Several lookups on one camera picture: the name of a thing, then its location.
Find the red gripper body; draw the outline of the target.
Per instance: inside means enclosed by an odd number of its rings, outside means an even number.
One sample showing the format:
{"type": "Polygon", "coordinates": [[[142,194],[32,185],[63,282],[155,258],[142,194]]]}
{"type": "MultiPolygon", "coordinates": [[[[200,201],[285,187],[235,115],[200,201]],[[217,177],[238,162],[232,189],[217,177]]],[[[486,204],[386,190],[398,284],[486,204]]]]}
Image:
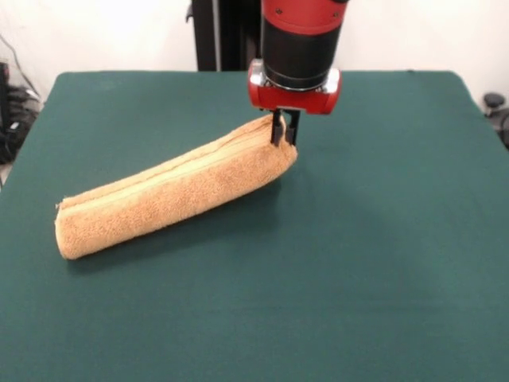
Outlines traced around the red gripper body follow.
{"type": "Polygon", "coordinates": [[[297,110],[311,115],[329,115],[336,106],[342,85],[341,72],[331,68],[318,88],[297,91],[273,85],[266,76],[261,59],[252,60],[248,70],[248,95],[259,109],[297,110]]]}

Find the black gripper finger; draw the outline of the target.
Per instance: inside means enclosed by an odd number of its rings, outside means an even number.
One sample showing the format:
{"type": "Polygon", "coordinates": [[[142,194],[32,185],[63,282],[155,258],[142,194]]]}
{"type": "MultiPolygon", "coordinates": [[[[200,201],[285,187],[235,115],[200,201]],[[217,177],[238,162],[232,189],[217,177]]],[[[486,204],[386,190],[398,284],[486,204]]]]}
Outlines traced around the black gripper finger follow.
{"type": "Polygon", "coordinates": [[[284,135],[284,118],[282,117],[281,110],[274,110],[272,114],[272,125],[271,125],[271,138],[270,143],[273,146],[278,146],[284,135]]]}
{"type": "Polygon", "coordinates": [[[298,125],[301,117],[300,111],[286,111],[286,114],[290,117],[290,121],[286,126],[286,141],[291,145],[295,146],[297,141],[298,125]]]}

